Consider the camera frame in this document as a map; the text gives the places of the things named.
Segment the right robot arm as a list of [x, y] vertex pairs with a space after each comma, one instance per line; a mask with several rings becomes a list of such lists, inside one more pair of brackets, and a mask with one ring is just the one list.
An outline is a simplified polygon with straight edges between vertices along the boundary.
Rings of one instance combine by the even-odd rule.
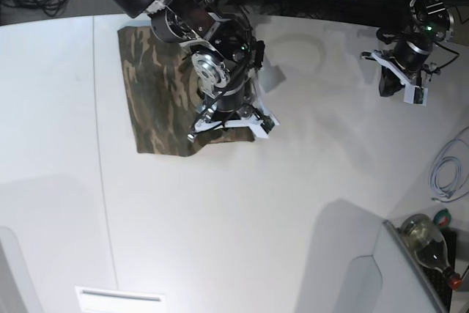
[[112, 1], [132, 18], [148, 15], [160, 41], [178, 44], [189, 54], [199, 77], [202, 119], [247, 115], [255, 98], [252, 73], [262, 58], [245, 13], [223, 13], [214, 0]]

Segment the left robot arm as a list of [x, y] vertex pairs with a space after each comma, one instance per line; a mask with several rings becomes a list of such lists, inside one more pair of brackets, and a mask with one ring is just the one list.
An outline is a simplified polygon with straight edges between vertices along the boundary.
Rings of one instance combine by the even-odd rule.
[[409, 89], [410, 103], [423, 105], [428, 82], [459, 58], [443, 45], [453, 33], [454, 17], [443, 0], [408, 0], [404, 25], [397, 30], [380, 28], [376, 33], [380, 42], [393, 47], [369, 54], [381, 66], [380, 96]]

